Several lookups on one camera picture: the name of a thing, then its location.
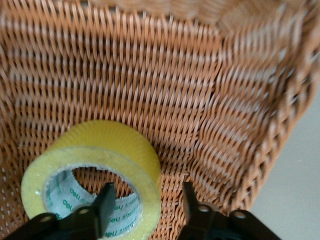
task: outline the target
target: tape roll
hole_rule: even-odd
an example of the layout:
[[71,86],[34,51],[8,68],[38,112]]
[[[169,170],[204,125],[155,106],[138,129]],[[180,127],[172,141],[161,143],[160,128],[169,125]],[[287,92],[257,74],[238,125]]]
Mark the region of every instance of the tape roll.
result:
[[107,237],[140,240],[153,233],[161,212],[158,156],[141,134],[114,121],[94,120],[72,127],[30,164],[21,183],[27,215],[33,218],[49,211],[67,215],[77,205],[92,202],[94,197],[72,174],[79,167],[111,171],[134,191],[116,200]]

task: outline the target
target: gray surface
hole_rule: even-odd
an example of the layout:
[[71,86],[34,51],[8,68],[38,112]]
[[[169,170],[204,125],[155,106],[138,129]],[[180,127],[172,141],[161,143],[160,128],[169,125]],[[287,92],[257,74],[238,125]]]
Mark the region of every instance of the gray surface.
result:
[[320,89],[250,211],[283,240],[320,240]]

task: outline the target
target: yellow tape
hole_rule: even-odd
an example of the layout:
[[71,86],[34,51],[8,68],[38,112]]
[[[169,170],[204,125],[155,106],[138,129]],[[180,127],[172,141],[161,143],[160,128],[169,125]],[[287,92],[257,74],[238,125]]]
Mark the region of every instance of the yellow tape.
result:
[[114,121],[95,120],[71,128],[28,167],[21,183],[27,215],[46,212],[44,199],[52,177],[79,167],[110,170],[137,194],[139,218],[120,239],[141,240],[152,234],[161,212],[158,156],[142,135]]

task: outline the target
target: woven rattan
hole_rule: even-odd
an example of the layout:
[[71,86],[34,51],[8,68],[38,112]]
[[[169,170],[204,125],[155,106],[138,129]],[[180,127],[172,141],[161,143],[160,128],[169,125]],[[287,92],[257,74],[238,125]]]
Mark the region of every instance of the woven rattan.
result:
[[[1,0],[0,239],[28,220],[28,165],[71,126],[125,123],[156,149],[162,215],[184,223],[182,182],[228,214],[249,209],[319,79],[318,1]],[[75,170],[90,192],[121,179]]]

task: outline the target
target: black clamp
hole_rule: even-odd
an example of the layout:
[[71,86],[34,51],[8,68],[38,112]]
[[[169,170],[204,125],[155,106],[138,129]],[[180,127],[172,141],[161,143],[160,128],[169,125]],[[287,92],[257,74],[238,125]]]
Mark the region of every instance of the black clamp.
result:
[[4,240],[97,240],[102,238],[116,205],[113,183],[107,183],[90,206],[78,208],[64,219],[42,213]]
[[183,183],[183,194],[187,224],[177,240],[280,240],[246,210],[235,210],[228,217],[199,203],[191,182]]
[[[177,240],[280,240],[250,212],[235,210],[230,216],[212,204],[199,203],[191,182],[183,183],[187,224]],[[116,205],[113,183],[107,183],[89,206],[58,220],[53,213],[37,215],[4,240],[97,240],[104,236]]]

